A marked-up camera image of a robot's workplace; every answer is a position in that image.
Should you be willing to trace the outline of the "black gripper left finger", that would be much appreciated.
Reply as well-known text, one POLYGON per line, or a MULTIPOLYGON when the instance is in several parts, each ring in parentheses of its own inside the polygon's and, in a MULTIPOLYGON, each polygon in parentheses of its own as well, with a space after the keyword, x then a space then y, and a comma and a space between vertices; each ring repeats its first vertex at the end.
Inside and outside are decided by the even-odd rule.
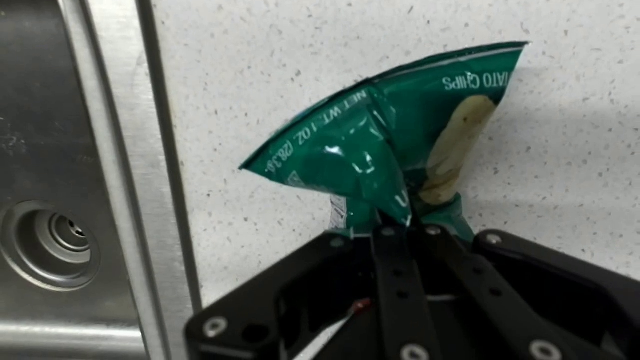
POLYGON ((408 234, 381 226, 372 236, 379 316, 388 360, 440 360, 435 320, 421 270, 408 250, 408 234))

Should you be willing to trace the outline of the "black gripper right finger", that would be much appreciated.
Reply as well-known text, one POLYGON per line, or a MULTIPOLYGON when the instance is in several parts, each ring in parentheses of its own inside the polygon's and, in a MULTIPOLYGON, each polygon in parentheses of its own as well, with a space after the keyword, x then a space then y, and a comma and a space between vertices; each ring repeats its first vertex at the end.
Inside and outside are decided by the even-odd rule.
POLYGON ((421 239, 480 307, 517 360, 601 360, 601 350, 541 317, 497 268, 469 252, 446 227, 425 226, 421 239))

